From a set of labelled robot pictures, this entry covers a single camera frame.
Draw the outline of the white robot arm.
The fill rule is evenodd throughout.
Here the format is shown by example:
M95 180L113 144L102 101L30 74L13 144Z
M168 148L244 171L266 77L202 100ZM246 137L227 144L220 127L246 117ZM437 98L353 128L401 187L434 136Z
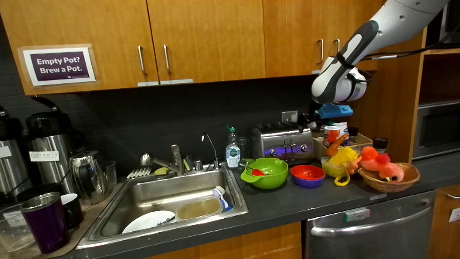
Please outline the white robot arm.
M369 54L405 42L419 33L435 16L455 0L386 0L361 25L343 48L329 58L312 84L317 104L358 101L366 84L356 65Z

